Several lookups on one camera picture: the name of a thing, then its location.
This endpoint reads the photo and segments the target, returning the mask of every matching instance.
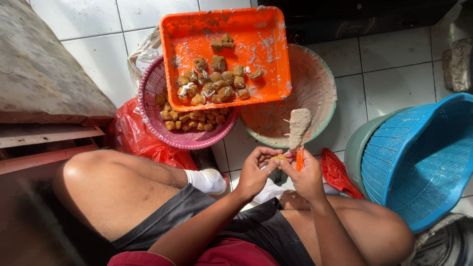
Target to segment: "person's left hand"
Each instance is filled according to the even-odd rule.
[[[246,158],[241,169],[240,180],[234,191],[245,196],[248,201],[251,201],[254,196],[261,192],[268,176],[278,167],[276,161],[271,161],[271,157],[281,153],[282,150],[256,147],[250,156]]]

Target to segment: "mesh basket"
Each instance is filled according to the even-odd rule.
[[[364,151],[361,174],[374,202],[414,233],[450,211],[473,172],[473,96],[451,95],[384,122]]]
[[[232,108],[223,124],[215,125],[212,131],[198,130],[192,127],[188,131],[167,130],[166,124],[159,116],[161,107],[155,104],[155,95],[167,89],[164,60],[161,55],[146,69],[138,90],[138,107],[146,126],[164,143],[187,150],[209,147],[225,137],[238,119],[238,107]]]

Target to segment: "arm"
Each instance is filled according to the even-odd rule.
[[[285,153],[289,158],[293,155],[292,151]],[[291,165],[284,160],[275,161],[291,177],[296,192],[304,198],[312,211],[323,265],[367,265],[325,196],[319,162],[306,150],[304,168],[300,172],[295,170],[295,162]]]
[[[148,252],[164,256],[177,266],[194,261],[241,208],[263,189],[266,179],[277,168],[277,164],[272,161],[265,169],[261,167],[278,153],[282,153],[282,150],[256,148],[246,159],[238,186],[233,192],[167,232]]]

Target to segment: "white tile floor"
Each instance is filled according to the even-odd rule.
[[[116,107],[133,97],[126,57],[166,14],[250,7],[250,0],[30,0],[84,71]],[[338,90],[337,109],[320,136],[306,147],[314,155],[331,149],[343,161],[353,132],[366,121],[391,111],[432,103],[450,95],[443,86],[441,55],[449,48],[448,24],[455,6],[432,27],[308,45],[332,69]],[[238,185],[247,155],[261,145],[241,122],[212,149]],[[473,183],[454,209],[473,216]]]

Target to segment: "black shorts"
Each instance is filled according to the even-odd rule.
[[[169,230],[192,218],[217,200],[190,183],[128,233],[112,241],[123,250],[147,250]],[[217,238],[236,238],[253,243],[273,256],[281,266],[314,265],[306,248],[282,216],[273,198],[239,212]]]

